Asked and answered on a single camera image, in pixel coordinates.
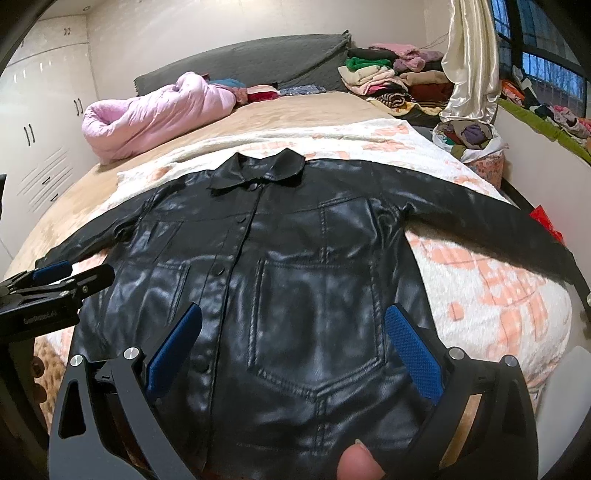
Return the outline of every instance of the white plastic bag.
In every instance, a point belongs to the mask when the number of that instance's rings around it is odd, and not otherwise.
[[[447,145],[445,143],[445,139],[447,138],[444,133],[442,133],[444,124],[439,124],[433,129],[433,143],[436,144],[439,148],[445,150],[448,153],[452,152],[453,145]],[[504,150],[507,148],[507,144],[499,135],[499,132],[496,131],[495,127],[492,125],[487,124],[492,131],[492,139],[488,142],[488,145],[484,150],[470,150],[469,148],[463,153],[462,158],[460,161],[462,163],[469,163],[474,160],[478,160],[479,158],[484,158],[491,153],[498,152],[500,150]]]

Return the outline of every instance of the headboard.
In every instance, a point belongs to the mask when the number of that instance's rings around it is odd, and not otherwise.
[[[205,51],[135,79],[138,95],[175,83],[185,72],[233,78],[247,86],[277,82],[279,88],[314,83],[346,91],[338,67],[345,64],[351,34],[261,38]]]

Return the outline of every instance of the ceiling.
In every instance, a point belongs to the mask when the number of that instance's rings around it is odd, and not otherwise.
[[[55,17],[66,17],[67,15],[87,15],[92,13],[95,7],[105,0],[57,0],[49,9],[43,14],[41,20]]]

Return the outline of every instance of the jacket collar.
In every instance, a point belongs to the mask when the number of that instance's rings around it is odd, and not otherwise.
[[[305,158],[286,148],[267,158],[252,158],[234,153],[213,171],[209,190],[223,190],[253,180],[281,181],[299,175],[304,170]]]

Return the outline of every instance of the window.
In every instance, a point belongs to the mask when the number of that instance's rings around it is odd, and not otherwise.
[[[523,69],[538,99],[587,110],[587,80],[579,61],[556,26],[534,0],[491,0],[499,34],[501,76],[511,77],[511,66]]]

